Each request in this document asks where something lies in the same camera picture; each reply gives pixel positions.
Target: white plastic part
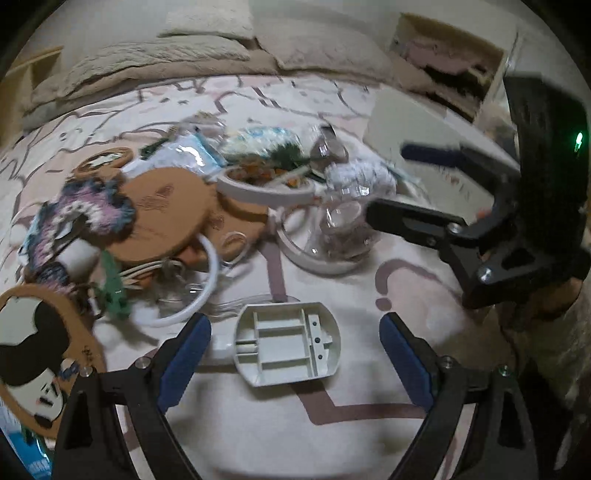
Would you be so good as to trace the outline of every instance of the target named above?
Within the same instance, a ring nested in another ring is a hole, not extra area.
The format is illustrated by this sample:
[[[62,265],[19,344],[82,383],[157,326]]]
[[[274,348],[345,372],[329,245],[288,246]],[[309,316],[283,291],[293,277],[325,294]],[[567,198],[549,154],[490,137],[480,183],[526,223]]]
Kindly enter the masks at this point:
[[[234,338],[231,335],[212,335],[209,346],[203,354],[199,365],[202,367],[218,367],[234,364]]]
[[[82,238],[76,238],[61,252],[56,260],[68,272],[73,282],[85,281],[99,261],[100,248],[94,247]]]
[[[197,238],[207,253],[207,261],[209,263],[209,275],[207,276],[207,283],[201,294],[180,312],[172,314],[168,317],[156,319],[151,319],[143,315],[132,315],[130,317],[132,323],[141,327],[168,327],[177,323],[186,322],[192,317],[194,313],[197,313],[203,307],[203,305],[205,305],[205,302],[207,302],[217,286],[217,276],[220,271],[220,259],[216,252],[216,248],[204,235],[199,234],[197,235]]]
[[[285,185],[276,188],[256,187],[243,181],[232,180],[228,172],[240,167],[225,168],[217,177],[217,190],[239,202],[267,205],[270,208],[289,205],[305,205],[314,199],[315,187],[308,179],[303,179],[302,185],[291,189]]]
[[[334,375],[340,332],[321,303],[247,305],[236,324],[234,360],[253,387]]]

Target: cartoon face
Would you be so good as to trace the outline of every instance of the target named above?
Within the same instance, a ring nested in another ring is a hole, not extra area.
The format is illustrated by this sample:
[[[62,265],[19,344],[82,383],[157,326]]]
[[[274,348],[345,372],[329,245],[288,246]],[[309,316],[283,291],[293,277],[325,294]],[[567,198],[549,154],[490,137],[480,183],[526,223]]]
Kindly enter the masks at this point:
[[[41,375],[19,387],[7,386],[8,392],[37,423],[50,429],[64,408],[64,397],[56,376],[46,368]]]
[[[56,376],[70,336],[57,310],[35,297],[11,297],[0,310],[0,380],[46,429],[64,407]]]

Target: cork board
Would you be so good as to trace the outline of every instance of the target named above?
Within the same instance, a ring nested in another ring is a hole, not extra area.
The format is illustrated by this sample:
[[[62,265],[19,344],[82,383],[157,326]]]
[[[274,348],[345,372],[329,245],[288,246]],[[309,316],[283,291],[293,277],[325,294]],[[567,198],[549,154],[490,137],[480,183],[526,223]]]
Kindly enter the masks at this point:
[[[36,284],[0,297],[0,397],[25,427],[57,437],[83,367],[106,371],[99,343],[68,298]]]
[[[221,257],[229,261],[242,251],[244,240],[236,238],[222,245],[223,238],[230,232],[242,232],[248,242],[256,242],[267,225],[267,207],[233,200],[217,192],[215,185],[209,185],[207,189],[212,198],[212,209],[202,233],[211,240]],[[207,268],[207,255],[196,238],[177,258],[190,268]]]
[[[120,154],[121,157],[116,160],[101,159],[109,154]],[[101,177],[115,177],[118,172],[113,172],[114,169],[119,169],[124,165],[128,164],[134,159],[134,151],[128,147],[113,147],[107,150],[103,150],[97,154],[92,155],[85,161],[80,163],[74,170],[72,175],[79,180],[86,179],[93,175],[99,175]]]
[[[124,183],[121,193],[137,216],[126,239],[109,247],[120,262],[137,265],[173,255],[205,224],[212,204],[203,180],[184,168],[155,168]]]

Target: clear plastic bag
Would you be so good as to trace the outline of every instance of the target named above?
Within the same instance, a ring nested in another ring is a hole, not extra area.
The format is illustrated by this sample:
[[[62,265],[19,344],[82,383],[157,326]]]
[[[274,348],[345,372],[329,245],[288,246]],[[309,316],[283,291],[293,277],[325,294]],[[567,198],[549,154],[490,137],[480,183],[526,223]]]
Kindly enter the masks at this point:
[[[192,132],[198,132],[213,148],[218,149],[225,140],[226,124],[214,114],[209,112],[197,112],[180,123]]]
[[[365,196],[371,194],[382,198],[396,195],[396,177],[380,161],[356,158],[348,163],[332,163],[324,172],[326,186],[343,195]]]
[[[164,143],[149,160],[126,175],[134,178],[153,168],[180,167],[211,181],[224,166],[226,160],[198,132],[181,128],[173,141]]]
[[[239,163],[253,155],[269,158],[271,152],[282,145],[295,144],[301,150],[299,137],[290,130],[280,127],[244,128],[227,137],[219,152],[230,163]]]

